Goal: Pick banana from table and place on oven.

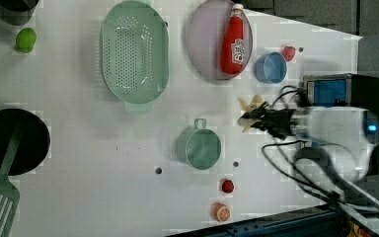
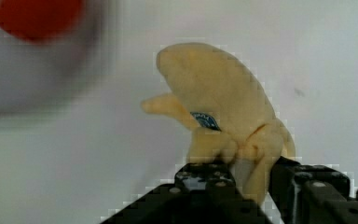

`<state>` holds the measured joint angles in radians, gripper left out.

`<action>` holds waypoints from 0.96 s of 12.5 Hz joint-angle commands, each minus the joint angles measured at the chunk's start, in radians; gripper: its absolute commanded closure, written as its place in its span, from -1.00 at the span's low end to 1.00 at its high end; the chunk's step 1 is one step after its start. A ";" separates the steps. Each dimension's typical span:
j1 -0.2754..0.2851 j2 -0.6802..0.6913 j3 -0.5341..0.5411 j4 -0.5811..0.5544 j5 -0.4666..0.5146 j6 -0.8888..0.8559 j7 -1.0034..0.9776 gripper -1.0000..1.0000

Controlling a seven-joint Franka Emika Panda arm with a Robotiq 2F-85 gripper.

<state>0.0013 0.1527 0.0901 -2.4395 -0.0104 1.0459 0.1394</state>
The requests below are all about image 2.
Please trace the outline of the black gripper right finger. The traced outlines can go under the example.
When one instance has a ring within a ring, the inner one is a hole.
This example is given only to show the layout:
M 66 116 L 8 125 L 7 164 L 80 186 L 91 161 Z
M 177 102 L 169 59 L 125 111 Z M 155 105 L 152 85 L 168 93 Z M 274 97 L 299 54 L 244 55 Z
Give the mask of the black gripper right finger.
M 284 224 L 358 224 L 358 190 L 324 165 L 304 165 L 281 157 L 272 167 L 268 193 Z

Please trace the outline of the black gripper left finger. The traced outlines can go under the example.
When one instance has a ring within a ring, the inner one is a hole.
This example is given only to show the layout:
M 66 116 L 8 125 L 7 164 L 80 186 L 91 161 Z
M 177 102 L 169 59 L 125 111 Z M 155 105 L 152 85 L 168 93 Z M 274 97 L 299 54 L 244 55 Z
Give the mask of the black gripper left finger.
M 188 163 L 170 184 L 151 189 L 101 224 L 272 224 L 244 199 L 228 165 Z

